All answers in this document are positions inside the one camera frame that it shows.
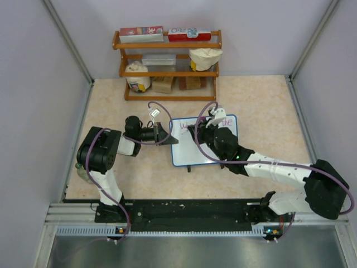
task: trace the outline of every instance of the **white wall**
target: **white wall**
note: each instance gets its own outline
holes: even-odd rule
[[[331,0],[52,0],[94,78],[118,76],[121,27],[223,31],[222,74],[289,74]]]
[[[357,198],[357,1],[341,1],[296,79],[319,157]],[[350,214],[357,231],[357,209]]]
[[[0,267],[31,267],[89,90],[39,0],[0,8]]]

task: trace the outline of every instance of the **beige tabletop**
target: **beige tabletop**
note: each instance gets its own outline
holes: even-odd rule
[[[147,102],[124,100],[125,79],[97,79],[91,95],[80,142],[92,126],[124,132],[124,120],[138,116],[149,121]],[[238,118],[239,143],[247,148],[291,162],[309,162],[296,112],[283,75],[220,76],[217,100],[227,114]],[[206,102],[161,102],[172,118],[195,117]],[[168,131],[168,117],[159,120]],[[93,184],[74,168],[67,199],[99,198]],[[137,157],[117,155],[114,174],[127,199],[139,198],[260,198],[269,191],[289,191],[291,186],[268,179],[235,175],[219,165],[174,167],[171,146],[142,146]]]

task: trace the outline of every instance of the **gray floor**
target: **gray floor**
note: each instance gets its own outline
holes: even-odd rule
[[[93,237],[58,237],[65,258]],[[347,267],[333,226],[294,226],[278,244],[261,238],[129,237],[118,244],[96,241],[66,262],[52,251],[48,267]]]

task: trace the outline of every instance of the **red box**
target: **red box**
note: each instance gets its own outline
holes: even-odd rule
[[[210,41],[211,30],[208,28],[174,28],[168,31],[170,42]]]
[[[163,27],[121,28],[119,38],[122,43],[163,42]]]

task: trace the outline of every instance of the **shelf board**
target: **shelf board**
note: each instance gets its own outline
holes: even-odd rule
[[[212,36],[217,36],[217,42],[155,42],[155,43],[120,43],[119,31],[116,31],[113,37],[113,49],[221,49],[222,36],[221,30],[212,31]]]
[[[205,88],[188,90],[179,90],[177,79],[175,79],[171,94],[155,92],[151,87],[146,92],[134,92],[127,84],[124,98],[127,101],[214,101],[216,100],[215,78],[207,79]]]
[[[138,60],[141,61],[142,55],[126,55],[122,58],[119,68],[120,76],[210,76],[218,77],[218,63],[213,65],[207,71],[192,71],[190,67],[190,58],[185,54],[176,55],[176,65],[152,65],[147,66],[148,72],[144,73],[126,73],[125,68],[128,64]]]

